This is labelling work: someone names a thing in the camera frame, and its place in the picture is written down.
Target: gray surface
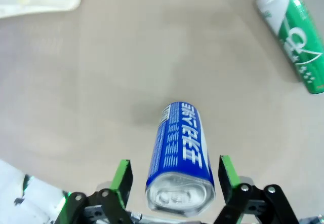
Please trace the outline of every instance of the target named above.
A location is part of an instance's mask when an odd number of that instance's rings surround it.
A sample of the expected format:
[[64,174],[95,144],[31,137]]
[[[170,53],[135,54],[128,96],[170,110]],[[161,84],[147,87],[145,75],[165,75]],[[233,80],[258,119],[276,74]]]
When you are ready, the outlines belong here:
[[[324,31],[323,0],[305,0]],[[91,193],[132,160],[144,186],[161,110],[200,111],[218,156],[282,186],[299,217],[324,210],[324,95],[307,93],[253,0],[83,0],[76,11],[0,20],[0,158]],[[199,217],[212,222],[224,201]]]

